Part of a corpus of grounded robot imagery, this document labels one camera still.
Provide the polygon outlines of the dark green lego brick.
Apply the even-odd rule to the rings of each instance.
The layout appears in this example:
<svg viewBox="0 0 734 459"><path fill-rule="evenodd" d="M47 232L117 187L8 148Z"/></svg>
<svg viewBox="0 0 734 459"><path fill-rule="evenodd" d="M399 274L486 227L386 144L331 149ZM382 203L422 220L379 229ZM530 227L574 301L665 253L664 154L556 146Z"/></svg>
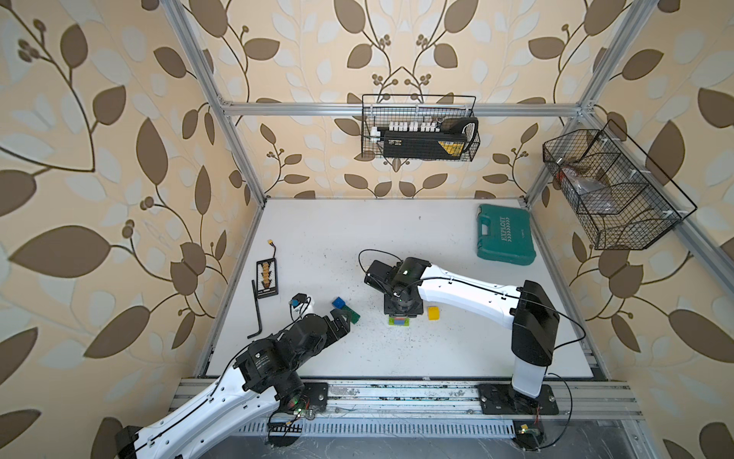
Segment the dark green lego brick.
<svg viewBox="0 0 734 459"><path fill-rule="evenodd" d="M361 319L361 316L358 313L347 306L343 307L342 310L347 314L352 324L357 324Z"/></svg>

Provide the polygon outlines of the lime green lego brick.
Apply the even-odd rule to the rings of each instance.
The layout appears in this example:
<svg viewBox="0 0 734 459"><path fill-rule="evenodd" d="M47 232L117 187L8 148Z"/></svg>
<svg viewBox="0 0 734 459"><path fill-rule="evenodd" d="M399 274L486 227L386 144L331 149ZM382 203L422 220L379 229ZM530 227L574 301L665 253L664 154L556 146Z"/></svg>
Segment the lime green lego brick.
<svg viewBox="0 0 734 459"><path fill-rule="evenodd" d="M408 317L390 317L388 324L390 326L407 327L410 324L410 319Z"/></svg>

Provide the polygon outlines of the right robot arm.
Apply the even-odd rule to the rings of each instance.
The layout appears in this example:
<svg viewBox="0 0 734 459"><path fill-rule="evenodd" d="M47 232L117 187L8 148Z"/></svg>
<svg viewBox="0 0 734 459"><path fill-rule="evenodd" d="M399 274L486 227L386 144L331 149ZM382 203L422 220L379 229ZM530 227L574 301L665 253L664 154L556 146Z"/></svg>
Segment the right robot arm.
<svg viewBox="0 0 734 459"><path fill-rule="evenodd" d="M431 302L491 319L510 330L515 357L512 394L527 399L541 395L561 315L540 284L530 280L521 286L492 284L416 257L394 265L375 260L364 274L364 283L383 294L384 314L390 317L418 317L424 304Z"/></svg>

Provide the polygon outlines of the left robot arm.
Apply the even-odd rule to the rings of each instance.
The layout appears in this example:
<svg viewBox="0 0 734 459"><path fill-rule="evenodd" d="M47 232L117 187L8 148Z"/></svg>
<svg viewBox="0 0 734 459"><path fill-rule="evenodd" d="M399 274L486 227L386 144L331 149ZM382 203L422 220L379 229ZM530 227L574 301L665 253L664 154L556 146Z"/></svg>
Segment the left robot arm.
<svg viewBox="0 0 734 459"><path fill-rule="evenodd" d="M311 402L297 371L347 336L349 315L334 309L308 314L242 350L222 375L181 407L150 426L116 434L120 458L199 458L238 428L283 409Z"/></svg>

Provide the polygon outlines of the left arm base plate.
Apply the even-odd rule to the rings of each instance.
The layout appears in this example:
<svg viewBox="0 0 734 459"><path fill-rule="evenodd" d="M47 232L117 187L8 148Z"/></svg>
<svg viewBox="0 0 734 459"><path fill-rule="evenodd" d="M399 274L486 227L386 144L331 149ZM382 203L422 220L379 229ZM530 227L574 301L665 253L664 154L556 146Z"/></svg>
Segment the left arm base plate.
<svg viewBox="0 0 734 459"><path fill-rule="evenodd" d="M323 413L329 401L329 385L326 382L306 382L304 386L280 402L279 412L296 415Z"/></svg>

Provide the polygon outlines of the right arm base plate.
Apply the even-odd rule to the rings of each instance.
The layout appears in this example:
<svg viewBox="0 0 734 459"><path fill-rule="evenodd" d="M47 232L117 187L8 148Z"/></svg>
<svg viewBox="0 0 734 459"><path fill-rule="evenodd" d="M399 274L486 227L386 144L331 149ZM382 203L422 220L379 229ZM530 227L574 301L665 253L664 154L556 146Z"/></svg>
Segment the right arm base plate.
<svg viewBox="0 0 734 459"><path fill-rule="evenodd" d="M485 415L558 415L554 392L542 384L539 395L531 398L516 391L509 382L478 384L478 397Z"/></svg>

